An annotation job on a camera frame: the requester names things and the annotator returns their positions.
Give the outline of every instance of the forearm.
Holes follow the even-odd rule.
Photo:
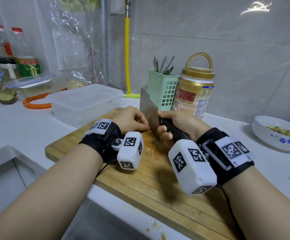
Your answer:
[[[247,240],[290,239],[290,200],[255,167],[223,185]]]
[[[102,164],[94,149],[78,145],[3,210],[0,240],[60,239]]]

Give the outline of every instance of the green utensil holder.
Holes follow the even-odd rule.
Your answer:
[[[147,92],[159,110],[171,110],[179,75],[169,76],[149,69]]]

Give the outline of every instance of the wrist strap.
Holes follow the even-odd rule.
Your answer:
[[[85,133],[85,136],[79,144],[85,144],[95,149],[95,151],[97,151],[102,157],[103,162],[109,163],[117,159],[118,152],[114,151],[112,145],[115,145],[115,140],[120,138],[121,130],[114,122],[103,122],[103,120],[105,119],[95,122],[96,125],[94,124],[91,129]],[[108,123],[106,131],[99,132],[101,134],[94,133],[98,132],[98,127],[100,127],[100,125],[104,125],[104,123]]]
[[[217,144],[224,137],[228,137],[225,132],[220,131],[217,128],[212,128],[205,132],[197,141],[196,144],[205,153],[209,154],[209,163],[217,175],[217,183],[223,185],[227,181],[231,180],[235,176],[245,171],[250,166],[254,166],[254,162],[249,160],[239,166],[234,167],[224,152],[218,147]]]

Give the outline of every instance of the clear plastic lid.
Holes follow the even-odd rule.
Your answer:
[[[92,84],[80,88],[49,94],[46,98],[69,109],[82,110],[100,103],[120,98],[122,90],[100,84]]]
[[[3,88],[33,88],[48,83],[55,76],[55,74],[49,72],[35,76],[28,76],[8,81],[4,84]]]

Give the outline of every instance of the clear plastic sheet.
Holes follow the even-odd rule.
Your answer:
[[[98,0],[38,0],[51,28],[62,75],[70,82],[103,84]]]

